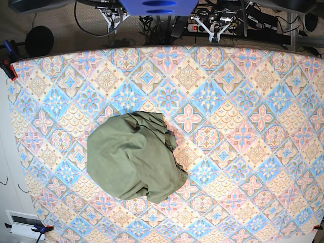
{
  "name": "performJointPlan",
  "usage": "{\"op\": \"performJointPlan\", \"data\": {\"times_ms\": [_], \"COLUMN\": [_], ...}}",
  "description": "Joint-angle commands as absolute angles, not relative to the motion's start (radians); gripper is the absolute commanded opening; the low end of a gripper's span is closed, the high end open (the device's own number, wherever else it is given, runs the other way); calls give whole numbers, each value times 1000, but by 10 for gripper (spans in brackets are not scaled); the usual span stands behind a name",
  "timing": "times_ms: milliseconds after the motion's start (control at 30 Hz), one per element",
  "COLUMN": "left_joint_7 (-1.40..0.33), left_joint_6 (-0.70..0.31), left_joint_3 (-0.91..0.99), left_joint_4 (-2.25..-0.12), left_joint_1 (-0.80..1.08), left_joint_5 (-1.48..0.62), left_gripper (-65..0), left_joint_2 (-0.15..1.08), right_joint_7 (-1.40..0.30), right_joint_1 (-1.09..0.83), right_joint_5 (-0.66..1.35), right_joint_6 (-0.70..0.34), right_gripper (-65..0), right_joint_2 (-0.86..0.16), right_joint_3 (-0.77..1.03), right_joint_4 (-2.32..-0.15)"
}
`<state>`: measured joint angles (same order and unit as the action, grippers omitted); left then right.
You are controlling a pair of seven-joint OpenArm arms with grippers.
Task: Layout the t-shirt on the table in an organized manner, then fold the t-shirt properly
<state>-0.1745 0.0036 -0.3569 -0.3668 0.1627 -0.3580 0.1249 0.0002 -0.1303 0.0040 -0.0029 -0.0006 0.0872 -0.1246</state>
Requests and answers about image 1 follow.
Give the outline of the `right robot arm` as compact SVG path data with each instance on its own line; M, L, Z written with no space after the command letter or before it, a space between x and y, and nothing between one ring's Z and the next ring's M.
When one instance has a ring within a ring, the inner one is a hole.
M96 9L100 11L104 20L107 22L107 34L104 34L104 36L117 33L117 30L121 24L131 16L123 7L97 7Z

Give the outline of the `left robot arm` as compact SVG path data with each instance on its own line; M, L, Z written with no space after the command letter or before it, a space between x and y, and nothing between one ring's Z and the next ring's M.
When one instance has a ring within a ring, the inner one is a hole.
M211 43L219 43L222 34L225 32L233 33L237 28L236 14L236 11L231 11L227 8L223 10L202 8L191 16L190 19L197 23L198 28L203 28L200 32L206 32Z

